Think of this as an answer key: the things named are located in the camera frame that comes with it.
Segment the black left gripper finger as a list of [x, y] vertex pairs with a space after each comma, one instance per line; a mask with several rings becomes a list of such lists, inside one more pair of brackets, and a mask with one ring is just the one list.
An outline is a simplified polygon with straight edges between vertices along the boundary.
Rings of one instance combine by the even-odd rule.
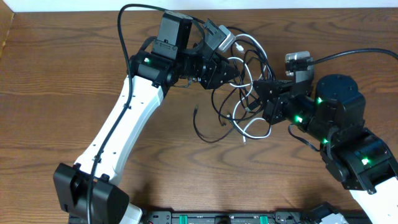
[[238, 70], [220, 70], [217, 74], [217, 88], [237, 78], [239, 74]]
[[229, 60], [222, 56], [221, 54], [217, 53], [218, 58], [218, 68], [220, 69], [221, 73], [234, 73], [236, 68], [229, 64]]

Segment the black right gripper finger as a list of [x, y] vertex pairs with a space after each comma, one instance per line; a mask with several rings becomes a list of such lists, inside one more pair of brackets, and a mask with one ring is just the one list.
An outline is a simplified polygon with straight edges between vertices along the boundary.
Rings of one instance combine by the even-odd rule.
[[263, 103], [275, 103], [279, 97], [279, 84], [270, 80], [253, 81], [253, 87]]
[[278, 90], [290, 90], [294, 83], [292, 80], [276, 80], [274, 84]]

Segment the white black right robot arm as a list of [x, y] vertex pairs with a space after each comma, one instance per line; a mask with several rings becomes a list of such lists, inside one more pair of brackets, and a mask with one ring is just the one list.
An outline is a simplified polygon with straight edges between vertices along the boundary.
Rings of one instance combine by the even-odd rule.
[[347, 75], [332, 74], [301, 89], [293, 81], [256, 80], [270, 124], [288, 120], [320, 142], [329, 173], [349, 190], [372, 223], [397, 223], [397, 160], [365, 127], [365, 97]]

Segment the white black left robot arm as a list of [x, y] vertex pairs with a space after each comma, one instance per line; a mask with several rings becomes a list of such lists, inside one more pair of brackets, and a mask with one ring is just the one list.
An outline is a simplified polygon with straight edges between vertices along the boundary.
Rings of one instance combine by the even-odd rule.
[[139, 223], [143, 211], [119, 188], [127, 159], [143, 127], [180, 79], [216, 89], [238, 77], [223, 53], [235, 41], [225, 26], [164, 11], [159, 33], [125, 57], [127, 75], [104, 125], [82, 155], [53, 175], [60, 207], [70, 223]]

